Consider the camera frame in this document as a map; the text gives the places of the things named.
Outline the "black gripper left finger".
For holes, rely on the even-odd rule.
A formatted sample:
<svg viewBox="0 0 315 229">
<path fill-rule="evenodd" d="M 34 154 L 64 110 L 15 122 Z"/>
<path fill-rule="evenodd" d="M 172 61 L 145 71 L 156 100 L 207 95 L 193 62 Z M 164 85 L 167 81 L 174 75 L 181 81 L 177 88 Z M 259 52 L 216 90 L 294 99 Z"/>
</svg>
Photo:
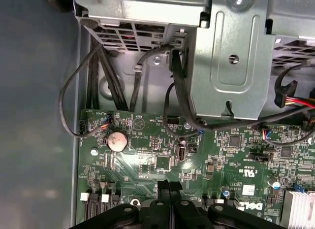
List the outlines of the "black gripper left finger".
<svg viewBox="0 0 315 229">
<path fill-rule="evenodd" d="M 158 198 L 148 207 L 120 204 L 73 226 L 74 229 L 167 229 L 170 214 L 170 182 L 157 183 Z"/>
</svg>

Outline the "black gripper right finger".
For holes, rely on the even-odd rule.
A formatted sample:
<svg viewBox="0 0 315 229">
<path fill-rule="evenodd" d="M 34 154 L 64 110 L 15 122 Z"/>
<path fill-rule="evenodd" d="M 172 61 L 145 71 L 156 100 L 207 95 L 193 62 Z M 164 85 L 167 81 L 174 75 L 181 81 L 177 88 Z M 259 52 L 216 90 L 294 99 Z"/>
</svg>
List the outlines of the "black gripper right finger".
<svg viewBox="0 0 315 229">
<path fill-rule="evenodd" d="M 225 203 L 211 204 L 207 210 L 182 199 L 180 182 L 169 182 L 170 199 L 179 229 L 277 229 L 278 225 Z"/>
</svg>

